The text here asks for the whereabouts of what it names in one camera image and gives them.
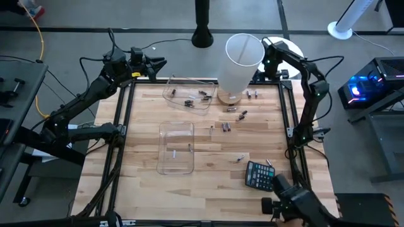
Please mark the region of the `tall black cabinet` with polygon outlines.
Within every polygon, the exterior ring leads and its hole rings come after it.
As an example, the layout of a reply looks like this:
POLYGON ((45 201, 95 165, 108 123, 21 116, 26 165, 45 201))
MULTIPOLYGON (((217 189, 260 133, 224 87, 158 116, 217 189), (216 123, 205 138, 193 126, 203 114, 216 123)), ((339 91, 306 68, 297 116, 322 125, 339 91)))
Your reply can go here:
POLYGON ((404 35, 404 0, 377 0, 374 10, 387 35, 404 35))

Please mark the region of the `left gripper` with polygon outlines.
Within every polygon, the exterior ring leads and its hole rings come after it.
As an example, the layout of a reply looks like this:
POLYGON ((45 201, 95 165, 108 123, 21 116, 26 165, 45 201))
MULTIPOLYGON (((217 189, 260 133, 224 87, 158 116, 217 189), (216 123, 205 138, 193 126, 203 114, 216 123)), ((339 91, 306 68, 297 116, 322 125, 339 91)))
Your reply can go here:
POLYGON ((152 83, 157 82, 156 74, 166 65, 167 61, 164 57, 145 57, 146 62, 141 62, 139 64, 133 64, 128 61, 129 66, 129 76, 131 78, 137 78, 146 76, 152 83))

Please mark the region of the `white fan base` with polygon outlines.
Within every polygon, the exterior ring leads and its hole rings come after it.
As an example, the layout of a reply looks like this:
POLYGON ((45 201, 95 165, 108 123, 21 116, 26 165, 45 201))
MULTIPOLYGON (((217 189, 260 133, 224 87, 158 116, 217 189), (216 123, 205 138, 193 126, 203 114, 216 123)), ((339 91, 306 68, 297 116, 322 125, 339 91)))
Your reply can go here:
POLYGON ((374 1, 352 0, 339 20, 328 24, 328 33, 335 39, 348 40, 353 35, 352 27, 374 1))

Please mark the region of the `black pole stand base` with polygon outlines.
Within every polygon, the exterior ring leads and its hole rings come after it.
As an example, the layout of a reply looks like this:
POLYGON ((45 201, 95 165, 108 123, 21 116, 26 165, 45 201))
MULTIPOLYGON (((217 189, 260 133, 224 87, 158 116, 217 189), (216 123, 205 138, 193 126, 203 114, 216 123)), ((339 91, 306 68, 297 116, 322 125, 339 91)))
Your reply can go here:
POLYGON ((191 37, 197 48, 207 48, 213 44, 213 36, 208 28, 210 0, 195 0, 196 29, 191 37))

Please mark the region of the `person's shoe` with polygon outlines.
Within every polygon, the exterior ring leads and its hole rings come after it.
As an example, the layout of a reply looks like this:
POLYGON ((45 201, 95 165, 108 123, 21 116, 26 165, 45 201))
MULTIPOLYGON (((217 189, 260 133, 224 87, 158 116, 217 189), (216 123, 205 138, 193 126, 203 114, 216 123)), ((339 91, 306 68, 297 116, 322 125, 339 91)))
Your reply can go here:
POLYGON ((35 2, 35 0, 18 0, 18 5, 23 14, 36 20, 45 13, 45 8, 35 2))

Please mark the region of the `white shade wooden base lamp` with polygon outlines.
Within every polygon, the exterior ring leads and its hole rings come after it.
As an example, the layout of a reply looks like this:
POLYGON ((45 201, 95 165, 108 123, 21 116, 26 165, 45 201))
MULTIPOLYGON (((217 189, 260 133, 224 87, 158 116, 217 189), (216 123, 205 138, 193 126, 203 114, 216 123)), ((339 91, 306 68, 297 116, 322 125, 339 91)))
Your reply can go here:
POLYGON ((242 92, 252 80, 264 53, 260 39, 253 35, 238 33, 227 40, 217 76, 220 102, 235 105, 241 100, 242 92), (236 99, 230 100, 230 96, 236 96, 236 99))

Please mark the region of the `black desk calculator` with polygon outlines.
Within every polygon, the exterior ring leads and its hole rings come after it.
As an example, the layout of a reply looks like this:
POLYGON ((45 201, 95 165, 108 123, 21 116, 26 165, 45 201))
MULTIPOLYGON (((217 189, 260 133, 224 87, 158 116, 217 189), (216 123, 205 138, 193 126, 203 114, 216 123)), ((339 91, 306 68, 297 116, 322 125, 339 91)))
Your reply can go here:
POLYGON ((248 161, 244 183, 254 189, 272 192, 274 177, 275 169, 271 165, 248 161))

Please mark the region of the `black aluminium table frame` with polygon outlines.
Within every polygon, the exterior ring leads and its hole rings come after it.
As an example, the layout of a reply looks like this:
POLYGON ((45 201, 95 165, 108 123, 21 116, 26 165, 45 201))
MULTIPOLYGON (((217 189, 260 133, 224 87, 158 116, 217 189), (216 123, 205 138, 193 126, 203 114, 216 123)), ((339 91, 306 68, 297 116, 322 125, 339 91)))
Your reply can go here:
POLYGON ((213 100, 204 116, 169 107, 162 93, 164 84, 137 81, 129 88, 102 100, 96 123, 122 120, 129 112, 126 142, 117 185, 107 189, 102 208, 114 210, 133 227, 156 225, 180 227, 272 227, 269 215, 261 211, 266 193, 246 187, 242 176, 247 162, 269 159, 278 173, 291 178, 287 127, 302 110, 302 89, 297 80, 254 85, 258 97, 243 98, 247 117, 236 122, 213 100), (192 122, 196 128, 194 170, 187 175, 161 175, 158 161, 158 128, 162 122, 192 122), (231 131, 223 132, 222 123, 231 131))

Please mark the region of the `silver metal bracket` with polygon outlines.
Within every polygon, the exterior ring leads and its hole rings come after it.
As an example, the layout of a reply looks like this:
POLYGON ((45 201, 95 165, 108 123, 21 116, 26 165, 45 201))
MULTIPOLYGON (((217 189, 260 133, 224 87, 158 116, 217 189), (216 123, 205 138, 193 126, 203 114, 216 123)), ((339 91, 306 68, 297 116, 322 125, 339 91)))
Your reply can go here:
POLYGON ((135 221, 101 221, 99 227, 133 227, 136 226, 135 221))

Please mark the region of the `black box with hazard stripes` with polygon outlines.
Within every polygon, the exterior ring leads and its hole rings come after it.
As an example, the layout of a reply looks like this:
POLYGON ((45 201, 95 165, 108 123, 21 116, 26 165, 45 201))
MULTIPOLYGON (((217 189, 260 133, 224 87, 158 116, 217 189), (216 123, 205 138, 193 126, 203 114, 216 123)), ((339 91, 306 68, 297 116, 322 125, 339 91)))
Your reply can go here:
POLYGON ((380 193, 335 194, 340 218, 344 221, 399 227, 393 202, 380 193))

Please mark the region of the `light metal clamp bracket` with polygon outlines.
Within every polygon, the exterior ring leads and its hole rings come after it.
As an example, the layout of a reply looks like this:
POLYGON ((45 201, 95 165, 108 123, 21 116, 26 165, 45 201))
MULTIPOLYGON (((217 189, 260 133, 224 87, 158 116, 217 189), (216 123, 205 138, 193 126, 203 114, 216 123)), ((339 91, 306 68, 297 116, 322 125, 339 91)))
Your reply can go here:
POLYGON ((312 138, 314 139, 324 139, 325 134, 327 134, 331 129, 328 127, 313 127, 312 128, 312 138))

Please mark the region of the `dark grey computer stand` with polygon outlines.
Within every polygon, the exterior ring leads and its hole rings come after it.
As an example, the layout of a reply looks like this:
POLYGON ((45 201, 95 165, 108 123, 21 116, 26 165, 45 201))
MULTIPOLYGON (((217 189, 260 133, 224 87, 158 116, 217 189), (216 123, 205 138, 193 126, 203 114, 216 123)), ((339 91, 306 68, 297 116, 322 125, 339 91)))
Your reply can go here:
POLYGON ((404 101, 404 88, 395 90, 370 107, 348 117, 350 124, 368 121, 376 137, 386 173, 371 177, 372 183, 404 180, 404 110, 387 110, 400 101, 404 101))

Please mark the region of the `grey side table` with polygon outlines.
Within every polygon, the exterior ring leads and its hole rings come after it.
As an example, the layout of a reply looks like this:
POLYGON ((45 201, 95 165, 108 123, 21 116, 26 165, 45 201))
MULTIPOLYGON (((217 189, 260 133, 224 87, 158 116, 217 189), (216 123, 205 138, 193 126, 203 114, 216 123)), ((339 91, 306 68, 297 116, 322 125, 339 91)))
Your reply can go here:
POLYGON ((25 152, 29 130, 22 126, 27 113, 45 78, 48 66, 41 63, 0 61, 0 119, 11 119, 13 125, 0 144, 0 202, 2 202, 20 163, 28 165, 13 202, 27 206, 25 192, 31 180, 29 171, 37 157, 25 152))

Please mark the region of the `black computer with coloured lights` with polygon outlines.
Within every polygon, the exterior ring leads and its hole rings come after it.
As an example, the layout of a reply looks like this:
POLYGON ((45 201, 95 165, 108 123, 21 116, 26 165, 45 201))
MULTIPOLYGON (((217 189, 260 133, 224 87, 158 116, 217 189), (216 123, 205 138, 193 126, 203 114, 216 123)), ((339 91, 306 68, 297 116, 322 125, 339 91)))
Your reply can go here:
POLYGON ((338 89, 344 109, 363 109, 404 87, 404 57, 375 57, 338 89))

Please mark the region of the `black device with red light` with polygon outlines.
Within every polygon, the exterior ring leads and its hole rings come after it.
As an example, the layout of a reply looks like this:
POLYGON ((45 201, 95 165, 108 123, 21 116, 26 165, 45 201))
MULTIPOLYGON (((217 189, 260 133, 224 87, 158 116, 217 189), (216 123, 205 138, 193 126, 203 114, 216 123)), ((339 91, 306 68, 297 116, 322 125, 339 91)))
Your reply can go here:
POLYGON ((0 119, 0 144, 6 139, 12 125, 13 121, 11 119, 0 119))

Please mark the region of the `clear plastic bin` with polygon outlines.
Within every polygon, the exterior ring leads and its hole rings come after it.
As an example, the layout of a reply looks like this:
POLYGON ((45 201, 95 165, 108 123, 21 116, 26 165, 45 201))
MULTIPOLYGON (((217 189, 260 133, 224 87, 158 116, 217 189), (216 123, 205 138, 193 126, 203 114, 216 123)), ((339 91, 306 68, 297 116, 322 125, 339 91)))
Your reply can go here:
POLYGON ((158 163, 156 171, 161 175, 187 175, 194 170, 194 124, 162 122, 159 126, 158 163))
POLYGON ((214 82, 172 76, 168 79, 162 96, 170 107, 197 115, 206 115, 213 101, 213 95, 216 92, 216 88, 214 82), (176 93, 174 97, 171 98, 170 94, 173 89, 176 89, 176 93), (205 96, 211 96, 211 99, 202 100, 204 95, 200 94, 198 91, 206 92, 207 95, 205 96), (184 103, 186 100, 193 100, 191 105, 194 105, 194 108, 186 107, 184 103))

